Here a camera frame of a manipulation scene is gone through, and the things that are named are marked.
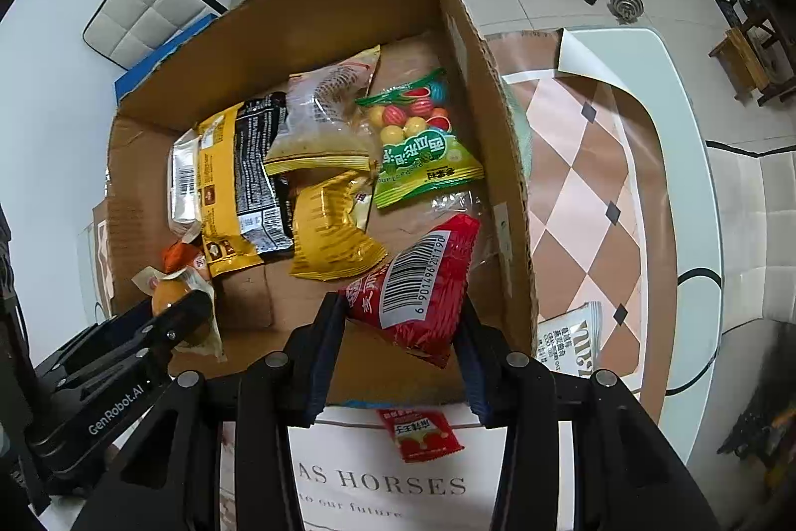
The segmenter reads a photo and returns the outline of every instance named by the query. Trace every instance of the metal screw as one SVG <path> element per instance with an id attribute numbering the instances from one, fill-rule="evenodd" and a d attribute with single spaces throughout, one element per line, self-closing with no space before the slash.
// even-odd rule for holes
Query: metal screw
<path id="1" fill-rule="evenodd" d="M 595 374 L 595 378 L 598 383 L 600 383 L 604 388 L 612 388 L 616 385 L 616 374 L 610 371 L 610 369 L 600 369 Z"/>
<path id="2" fill-rule="evenodd" d="M 181 388 L 192 388 L 199 382 L 199 374 L 196 372 L 182 372 L 177 376 L 177 385 Z"/>
<path id="3" fill-rule="evenodd" d="M 521 351 L 512 351 L 505 357 L 505 361 L 512 367 L 527 367 L 531 359 Z"/>
<path id="4" fill-rule="evenodd" d="M 288 360 L 288 355 L 283 351 L 272 351 L 268 356 L 265 356 L 265 364 L 273 368 L 284 367 L 284 365 L 288 364 Z"/>

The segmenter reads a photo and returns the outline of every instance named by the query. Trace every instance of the white barcode label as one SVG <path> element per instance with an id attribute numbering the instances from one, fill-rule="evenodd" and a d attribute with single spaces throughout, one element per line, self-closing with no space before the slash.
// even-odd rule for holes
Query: white barcode label
<path id="1" fill-rule="evenodd" d="M 187 197 L 194 193 L 196 188 L 196 178 L 194 174 L 194 167 L 180 167 L 177 170 L 177 188 L 178 193 L 183 197 Z"/>
<path id="2" fill-rule="evenodd" d="M 426 319 L 431 290 L 450 237 L 450 230 L 434 230 L 393 259 L 381 290 L 381 328 Z"/>

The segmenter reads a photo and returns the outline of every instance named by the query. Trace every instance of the cardboard box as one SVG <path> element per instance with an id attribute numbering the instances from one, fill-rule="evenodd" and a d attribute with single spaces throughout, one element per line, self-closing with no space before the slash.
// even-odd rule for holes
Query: cardboard box
<path id="1" fill-rule="evenodd" d="M 469 137 L 463 128 L 463 137 L 483 162 L 488 202 L 496 217 L 497 227 L 485 226 L 495 229 L 502 286 L 496 286 L 496 266 L 489 280 L 491 265 L 485 264 L 483 279 L 471 286 L 478 293 L 476 307 L 483 320 L 500 325 L 513 348 L 532 353 L 537 309 L 516 137 L 492 55 L 462 0 L 247 0 L 163 61 L 125 97 L 110 132 L 108 240 L 115 312 L 140 301 L 130 278 L 144 266 L 158 266 L 162 249 L 174 240 L 166 224 L 166 155 L 177 137 L 215 112 L 284 83 L 291 73 L 377 43 L 389 52 L 390 44 L 417 35 L 433 35 L 435 52 L 448 69 L 451 95 L 467 99 L 474 135 Z M 383 63 L 388 70 L 389 63 Z M 423 209 L 418 203 L 376 214 L 368 232 L 394 254 L 427 230 L 427 220 L 411 216 Z M 407 226 L 413 222 L 418 226 Z M 293 328 L 313 320 L 322 295 L 347 283 L 292 278 L 289 264 L 266 264 L 265 282 L 260 282 L 260 272 L 252 273 L 251 281 L 224 286 L 228 303 L 235 301 L 230 293 L 236 290 L 251 292 L 241 303 L 260 295 L 267 299 L 270 293 L 270 328 L 229 330 L 224 319 L 234 314 L 221 308 L 226 362 L 182 353 L 175 357 L 173 370 L 196 368 L 206 376 L 240 371 L 282 348 Z M 503 300 L 496 301 L 495 295 Z M 330 403 L 433 404 L 461 398 L 455 359 L 439 370 L 387 345 L 375 332 L 348 323 Z"/>

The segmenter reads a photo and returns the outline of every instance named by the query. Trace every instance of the black diamond pattern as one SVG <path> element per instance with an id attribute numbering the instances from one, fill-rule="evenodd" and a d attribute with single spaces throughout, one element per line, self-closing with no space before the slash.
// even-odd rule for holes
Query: black diamond pattern
<path id="1" fill-rule="evenodd" d="M 622 326 L 622 323 L 627 318 L 627 309 L 625 308 L 624 304 L 620 304 L 616 307 L 616 312 L 614 313 L 614 320 L 619 326 Z"/>
<path id="2" fill-rule="evenodd" d="M 616 204 L 613 201 L 608 201 L 608 209 L 605 210 L 605 216 L 608 217 L 608 220 L 613 223 L 614 226 L 619 222 L 620 214 L 622 214 L 622 212 L 616 207 Z"/>
<path id="3" fill-rule="evenodd" d="M 594 122 L 597 116 L 597 109 L 588 102 L 584 102 L 584 108 L 580 110 L 580 114 L 590 122 Z"/>

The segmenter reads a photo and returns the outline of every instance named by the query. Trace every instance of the transparent plastic bag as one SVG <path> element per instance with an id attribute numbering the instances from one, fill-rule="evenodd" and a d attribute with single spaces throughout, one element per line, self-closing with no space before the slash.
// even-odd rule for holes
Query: transparent plastic bag
<path id="1" fill-rule="evenodd" d="M 291 77 L 288 119 L 265 157 L 268 175 L 317 167 L 367 172 L 374 166 L 381 147 L 354 100 L 367 93 L 380 52 L 376 46 Z"/>

